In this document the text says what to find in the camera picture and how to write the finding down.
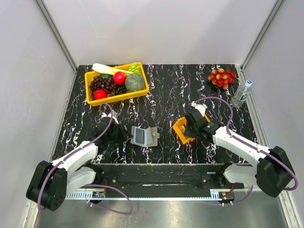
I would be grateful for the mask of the stack of credit cards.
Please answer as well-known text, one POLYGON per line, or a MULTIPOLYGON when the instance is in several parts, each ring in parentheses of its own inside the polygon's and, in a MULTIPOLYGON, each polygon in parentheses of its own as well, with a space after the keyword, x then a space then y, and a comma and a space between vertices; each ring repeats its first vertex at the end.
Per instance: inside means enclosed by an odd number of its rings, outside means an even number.
POLYGON ((183 134, 184 134, 185 131, 186 131, 185 125, 181 125, 181 126, 179 127, 179 129, 180 129, 180 131, 181 131, 183 134))

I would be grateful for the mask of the small yellow card bin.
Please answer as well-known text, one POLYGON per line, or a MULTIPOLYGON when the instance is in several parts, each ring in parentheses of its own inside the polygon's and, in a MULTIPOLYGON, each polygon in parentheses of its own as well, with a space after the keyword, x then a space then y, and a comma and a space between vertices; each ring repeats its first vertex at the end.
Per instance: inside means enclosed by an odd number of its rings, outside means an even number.
MULTIPOLYGON (((198 110, 194 110, 194 111, 192 111, 191 113, 188 113, 188 114, 198 114, 198 113, 199 113, 198 110)), ((208 122, 210 121, 210 119, 206 115, 204 117, 207 119, 208 122)), ((188 142, 194 141, 195 138, 189 138, 189 137, 187 137, 185 135, 185 133, 183 134, 180 131, 179 127, 181 125, 185 125, 185 127, 186 127, 186 118, 185 118, 185 116, 181 117, 180 119, 178 119, 177 122, 173 125, 173 130, 176 132, 176 134, 179 137, 179 139, 181 140, 182 144, 186 144, 188 142)))

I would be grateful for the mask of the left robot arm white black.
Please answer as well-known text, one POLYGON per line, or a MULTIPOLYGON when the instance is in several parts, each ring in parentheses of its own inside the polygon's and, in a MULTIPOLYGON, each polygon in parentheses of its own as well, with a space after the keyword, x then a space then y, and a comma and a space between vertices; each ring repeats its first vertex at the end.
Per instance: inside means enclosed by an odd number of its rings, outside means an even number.
POLYGON ((39 210, 57 210, 66 197, 86 187, 87 201, 97 203, 108 190, 103 169, 90 163, 99 149, 111 141, 125 140, 130 134, 115 118, 106 117, 78 147, 51 162, 41 161, 34 171, 26 198, 39 210))

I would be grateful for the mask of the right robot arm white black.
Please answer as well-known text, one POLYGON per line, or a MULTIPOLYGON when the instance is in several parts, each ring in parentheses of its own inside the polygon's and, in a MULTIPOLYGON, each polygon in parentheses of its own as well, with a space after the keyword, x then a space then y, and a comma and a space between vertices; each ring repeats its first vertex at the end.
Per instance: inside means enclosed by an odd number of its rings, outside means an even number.
POLYGON ((278 197, 295 179, 294 169, 284 149, 268 148, 252 142, 228 129, 217 121, 207 121, 199 111, 187 114, 186 132, 196 139, 223 147, 245 159, 248 166, 226 165, 216 176, 217 184, 227 188, 232 183, 258 186, 266 195, 278 197))

